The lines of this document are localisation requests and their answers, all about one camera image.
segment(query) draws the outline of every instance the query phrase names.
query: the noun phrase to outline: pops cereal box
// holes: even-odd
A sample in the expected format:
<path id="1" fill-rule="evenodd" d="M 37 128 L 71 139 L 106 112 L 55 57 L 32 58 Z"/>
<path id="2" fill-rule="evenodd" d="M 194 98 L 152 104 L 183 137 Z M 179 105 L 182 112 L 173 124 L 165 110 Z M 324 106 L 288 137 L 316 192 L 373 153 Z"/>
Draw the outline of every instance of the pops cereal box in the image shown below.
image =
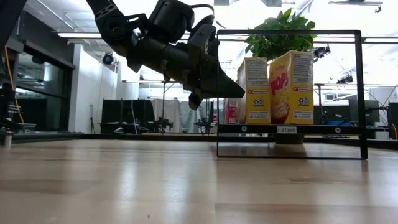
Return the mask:
<path id="1" fill-rule="evenodd" d="M 270 65 L 271 123 L 313 124 L 313 54 L 291 50 Z"/>
<path id="2" fill-rule="evenodd" d="M 245 58 L 238 70 L 238 83 L 246 94 L 238 104 L 240 124 L 270 124 L 270 88 L 266 58 Z"/>

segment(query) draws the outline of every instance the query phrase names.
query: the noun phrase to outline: ceiling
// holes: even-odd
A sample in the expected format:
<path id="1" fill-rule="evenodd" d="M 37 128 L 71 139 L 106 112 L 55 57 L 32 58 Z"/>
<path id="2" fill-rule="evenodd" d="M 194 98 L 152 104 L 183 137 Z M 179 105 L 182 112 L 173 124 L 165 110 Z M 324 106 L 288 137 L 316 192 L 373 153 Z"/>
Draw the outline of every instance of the ceiling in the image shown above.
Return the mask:
<path id="1" fill-rule="evenodd" d="M 377 6 L 341 6 L 329 4 L 329 0 L 315 0 L 303 10 L 302 15 L 315 21 L 317 29 L 359 29 L 365 36 L 398 35 L 398 26 L 394 24 L 398 1 L 379 1 L 383 1 L 382 11 L 375 13 Z M 157 0 L 114 0 L 114 2 L 126 15 L 144 12 L 149 16 Z M 183 2 L 213 4 L 213 0 L 183 0 Z M 228 29 L 247 29 L 258 25 L 267 17 L 275 17 L 279 11 L 290 7 L 299 12 L 309 0 L 284 0 L 284 2 L 289 4 L 283 4 L 280 8 L 266 7 L 261 0 L 239 0 L 229 6 L 215 6 L 215 16 Z M 84 0 L 28 0 L 25 9 L 60 32 L 98 31 L 93 14 Z M 195 20 L 199 21 L 210 13 L 209 9 L 196 9 Z M 111 50 L 102 40 L 88 40 L 88 43 L 85 44 L 85 50 L 97 58 L 100 58 L 103 52 Z M 239 55 L 241 56 L 243 48 L 242 42 L 222 42 L 219 52 L 223 67 L 234 69 L 233 62 Z M 369 71 L 376 72 L 375 66 L 371 65 L 374 62 L 379 66 L 385 65 L 383 67 L 389 67 L 391 63 L 397 62 L 397 45 L 364 45 L 363 49 L 364 67 Z M 355 65 L 352 45 L 333 44 L 331 51 L 331 55 L 327 55 L 315 64 L 315 72 L 322 71 L 320 72 L 322 75 L 315 76 L 318 82 L 329 82 L 330 77 L 350 70 Z M 153 71 L 143 69 L 143 73 L 153 73 Z"/>

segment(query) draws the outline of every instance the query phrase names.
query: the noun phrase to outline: black robotic arm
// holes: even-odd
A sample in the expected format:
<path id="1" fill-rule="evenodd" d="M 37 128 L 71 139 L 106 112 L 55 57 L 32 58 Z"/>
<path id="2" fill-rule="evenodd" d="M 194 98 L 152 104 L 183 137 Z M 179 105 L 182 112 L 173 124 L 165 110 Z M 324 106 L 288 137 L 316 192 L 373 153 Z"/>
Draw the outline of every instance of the black robotic arm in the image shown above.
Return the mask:
<path id="1" fill-rule="evenodd" d="M 94 12 L 103 40 L 128 66 L 138 72 L 145 65 L 191 91 L 190 107 L 196 110 L 203 99 L 242 98 L 244 90 L 221 69 L 214 16 L 195 27 L 194 12 L 178 0 L 159 0 L 149 18 L 145 14 L 125 16 L 112 0 L 87 0 Z M 191 32 L 187 44 L 178 42 Z"/>

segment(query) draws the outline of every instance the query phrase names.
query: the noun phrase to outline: metal frame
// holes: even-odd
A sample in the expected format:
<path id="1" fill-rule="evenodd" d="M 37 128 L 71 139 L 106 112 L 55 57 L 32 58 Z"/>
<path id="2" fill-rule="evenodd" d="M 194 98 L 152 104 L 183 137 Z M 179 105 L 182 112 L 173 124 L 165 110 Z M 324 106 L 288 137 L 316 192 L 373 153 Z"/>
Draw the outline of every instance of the metal frame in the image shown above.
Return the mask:
<path id="1" fill-rule="evenodd" d="M 220 133 L 269 133 L 277 134 L 277 127 L 291 127 L 293 125 L 220 125 L 220 99 L 217 98 L 217 137 L 216 137 L 216 155 L 219 158 L 274 158 L 274 159 L 368 159 L 368 143 L 366 139 L 366 117 L 365 117 L 365 99 L 364 99 L 364 81 L 363 81 L 363 62 L 362 62 L 362 35 L 360 30 L 219 30 L 216 38 L 220 35 L 236 34 L 257 34 L 257 35 L 305 35 L 305 34 L 334 34 L 334 35 L 353 35 L 355 39 L 356 56 L 356 78 L 358 90 L 358 118 L 359 126 L 317 126 L 317 125 L 297 125 L 297 134 L 343 134 L 359 136 L 360 157 L 297 157 L 297 156 L 223 156 L 219 153 Z M 217 74 L 217 93 L 219 75 Z"/>

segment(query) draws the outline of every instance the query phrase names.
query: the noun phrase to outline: wooden table surface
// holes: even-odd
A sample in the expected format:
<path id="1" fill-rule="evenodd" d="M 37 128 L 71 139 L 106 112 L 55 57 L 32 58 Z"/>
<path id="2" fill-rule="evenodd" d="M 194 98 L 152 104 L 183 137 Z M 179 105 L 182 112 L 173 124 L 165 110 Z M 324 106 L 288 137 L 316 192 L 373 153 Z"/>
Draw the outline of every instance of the wooden table surface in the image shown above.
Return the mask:
<path id="1" fill-rule="evenodd" d="M 267 145 L 224 144 L 225 153 Z M 356 147 L 270 146 L 353 154 Z M 398 154 L 217 159 L 214 144 L 60 141 L 0 150 L 0 224 L 397 223 Z"/>

